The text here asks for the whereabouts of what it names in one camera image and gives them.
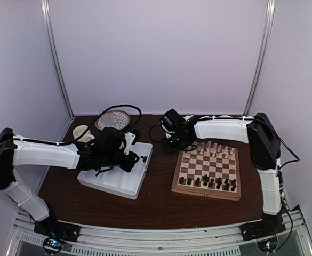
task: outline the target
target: metal pole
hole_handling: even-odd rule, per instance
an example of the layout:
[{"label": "metal pole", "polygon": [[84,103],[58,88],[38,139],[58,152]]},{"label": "metal pole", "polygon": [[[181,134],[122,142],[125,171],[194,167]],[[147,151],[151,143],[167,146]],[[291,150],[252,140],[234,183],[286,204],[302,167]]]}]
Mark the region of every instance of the metal pole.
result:
[{"label": "metal pole", "polygon": [[68,96],[68,93],[65,87],[65,82],[63,80],[63,76],[61,72],[59,57],[56,51],[56,44],[55,44],[54,33],[53,33],[51,17],[50,17],[50,10],[49,10],[49,0],[41,0],[41,4],[42,4],[42,14],[44,18],[44,23],[45,23],[45,27],[46,27],[47,35],[49,39],[49,46],[50,46],[50,50],[51,50],[51,54],[53,58],[53,66],[54,66],[54,70],[55,70],[56,77],[58,80],[59,88],[61,91],[62,98],[66,104],[68,115],[70,118],[73,118],[74,113],[71,108],[69,96]]},{"label": "metal pole", "polygon": [[252,87],[250,90],[250,94],[247,100],[247,104],[245,107],[245,110],[243,112],[243,115],[247,116],[249,115],[250,109],[253,104],[253,100],[255,97],[255,93],[257,91],[257,87],[259,85],[263,64],[265,62],[265,55],[267,52],[269,40],[271,37],[272,32],[272,26],[273,26],[273,20],[274,20],[274,9],[275,9],[275,0],[268,0],[267,2],[267,13],[265,17],[265,24],[263,27],[263,34],[262,34],[262,42],[261,42],[261,48],[258,56],[258,62],[257,66],[255,68],[255,73],[253,76],[253,82]]}]

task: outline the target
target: white plastic tray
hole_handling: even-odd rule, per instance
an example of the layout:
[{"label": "white plastic tray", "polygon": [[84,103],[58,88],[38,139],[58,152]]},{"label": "white plastic tray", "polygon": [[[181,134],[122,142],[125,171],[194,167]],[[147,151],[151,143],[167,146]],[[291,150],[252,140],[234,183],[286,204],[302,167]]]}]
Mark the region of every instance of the white plastic tray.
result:
[{"label": "white plastic tray", "polygon": [[143,162],[143,159],[140,159],[130,173],[116,166],[110,171],[100,173],[97,177],[95,170],[81,171],[77,179],[82,185],[136,200],[150,162],[152,147],[152,144],[143,142],[137,142],[131,147],[131,151],[138,156],[147,156],[147,160]]}]

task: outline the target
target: metal frame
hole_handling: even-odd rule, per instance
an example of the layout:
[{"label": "metal frame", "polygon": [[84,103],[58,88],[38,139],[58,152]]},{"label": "metal frame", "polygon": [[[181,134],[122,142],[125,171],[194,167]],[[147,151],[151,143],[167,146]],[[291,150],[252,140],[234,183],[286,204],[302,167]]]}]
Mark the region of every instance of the metal frame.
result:
[{"label": "metal frame", "polygon": [[49,9],[49,0],[41,0],[41,5],[42,5],[42,14],[44,18],[44,23],[45,23],[45,27],[47,30],[48,40],[49,40],[49,46],[50,46],[50,50],[51,50],[51,54],[53,58],[53,66],[54,66],[54,70],[55,70],[56,77],[58,80],[59,88],[61,91],[63,101],[66,104],[69,118],[73,118],[74,113],[71,108],[69,96],[68,96],[65,82],[63,80],[63,75],[61,72],[60,60],[56,51],[56,43],[55,43],[54,32],[53,32],[51,16],[50,16],[50,9]]},{"label": "metal frame", "polygon": [[260,77],[261,77],[261,73],[263,69],[263,64],[265,62],[265,55],[266,55],[269,40],[271,37],[273,20],[274,20],[274,10],[275,10],[275,0],[268,0],[265,24],[263,26],[262,42],[261,42],[260,52],[258,56],[258,62],[255,68],[255,73],[253,76],[253,82],[252,82],[250,94],[248,96],[247,104],[243,112],[243,115],[245,116],[249,115],[250,109],[254,101],[255,93],[259,85],[259,81],[260,81]]},{"label": "metal frame", "polygon": [[[312,243],[301,212],[297,210],[290,214],[293,219],[293,230],[299,232],[299,242],[305,256],[312,256]],[[287,214],[283,215],[283,220],[287,229],[281,234],[287,234],[291,228]],[[78,242],[69,242],[65,252],[69,252],[71,255],[211,255],[212,252],[233,251],[241,245],[255,242],[255,240],[243,241],[239,228],[241,224],[169,230],[119,229],[80,225],[81,233]],[[10,234],[11,239],[6,255],[16,255],[20,241],[40,246],[44,236],[34,233],[33,228],[34,225],[29,221],[29,215],[20,211],[14,223],[13,232]]]}]

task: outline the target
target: white cup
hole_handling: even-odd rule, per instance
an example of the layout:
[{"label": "white cup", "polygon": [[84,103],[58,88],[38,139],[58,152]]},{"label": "white cup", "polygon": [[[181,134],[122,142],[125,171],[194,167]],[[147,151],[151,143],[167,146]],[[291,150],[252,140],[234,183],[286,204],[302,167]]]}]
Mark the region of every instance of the white cup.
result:
[{"label": "white cup", "polygon": [[[87,125],[79,125],[78,127],[76,127],[73,130],[73,137],[74,139],[77,139],[78,137],[80,137],[80,135],[86,131],[86,129],[88,128]],[[83,135],[83,137],[81,139],[79,139],[79,141],[81,142],[89,142],[90,140],[95,139],[95,137],[91,134],[91,131],[88,130],[85,135]]]}]

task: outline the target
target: white backdrop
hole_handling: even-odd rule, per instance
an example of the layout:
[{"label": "white backdrop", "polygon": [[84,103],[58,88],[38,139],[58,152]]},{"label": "white backdrop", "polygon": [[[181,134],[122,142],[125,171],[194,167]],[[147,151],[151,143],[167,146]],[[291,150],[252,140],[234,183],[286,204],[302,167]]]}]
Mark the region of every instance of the white backdrop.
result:
[{"label": "white backdrop", "polygon": [[117,103],[144,113],[242,113],[267,1],[53,0],[75,114]]}]

